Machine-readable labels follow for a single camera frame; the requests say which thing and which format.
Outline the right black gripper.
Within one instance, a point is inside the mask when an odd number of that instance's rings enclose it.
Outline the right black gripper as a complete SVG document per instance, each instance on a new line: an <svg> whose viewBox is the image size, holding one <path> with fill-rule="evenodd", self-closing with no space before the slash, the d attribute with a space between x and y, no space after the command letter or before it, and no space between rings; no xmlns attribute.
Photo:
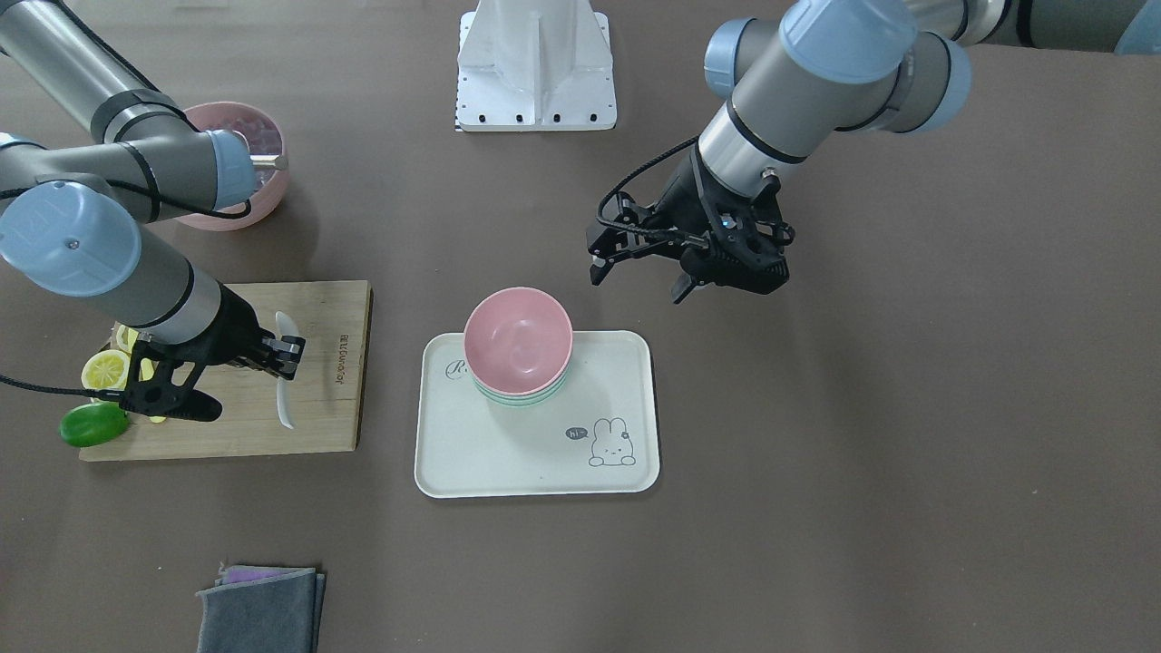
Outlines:
<svg viewBox="0 0 1161 653"><path fill-rule="evenodd" d="M208 329L186 344L186 360L246 367L293 381L304 346L303 337L273 337L260 326L248 302L219 284L219 310Z"/></svg>

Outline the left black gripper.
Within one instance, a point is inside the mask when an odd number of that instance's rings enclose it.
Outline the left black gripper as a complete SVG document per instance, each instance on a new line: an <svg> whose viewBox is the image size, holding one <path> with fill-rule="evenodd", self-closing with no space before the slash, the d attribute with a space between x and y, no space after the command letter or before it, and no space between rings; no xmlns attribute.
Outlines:
<svg viewBox="0 0 1161 653"><path fill-rule="evenodd" d="M704 237L707 247L680 245L684 272L671 287L671 303L680 304L705 284L767 295L789 280L785 247L795 241L795 228L784 221L778 206L781 179L767 168L758 181L757 195L742 198L713 177L697 148L682 157L655 204L655 227ZM596 287L633 252L618 249L591 256L590 281Z"/></svg>

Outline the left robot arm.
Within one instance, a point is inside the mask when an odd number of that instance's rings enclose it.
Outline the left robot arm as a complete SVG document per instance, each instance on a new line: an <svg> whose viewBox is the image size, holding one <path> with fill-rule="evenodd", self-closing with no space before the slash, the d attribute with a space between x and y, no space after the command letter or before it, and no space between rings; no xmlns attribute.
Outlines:
<svg viewBox="0 0 1161 653"><path fill-rule="evenodd" d="M1156 1L796 1L779 20L737 17L704 57L722 100L679 157L659 199L618 182L586 232L599 285L626 259L677 261L671 300L707 285L767 295L789 278L795 229L786 178L832 132L926 132L969 96L978 43L1156 55Z"/></svg>

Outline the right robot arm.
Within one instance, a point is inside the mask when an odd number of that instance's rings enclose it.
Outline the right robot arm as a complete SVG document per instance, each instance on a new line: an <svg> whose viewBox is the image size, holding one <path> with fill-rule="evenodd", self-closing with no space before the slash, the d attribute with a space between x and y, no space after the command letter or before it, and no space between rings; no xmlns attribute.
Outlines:
<svg viewBox="0 0 1161 653"><path fill-rule="evenodd" d="M149 229L194 211L246 218L269 158L236 132L192 124L62 1L5 1L3 55L93 138L50 149L5 132L3 260L136 329L136 358L291 380L307 343L266 330L248 302Z"/></svg>

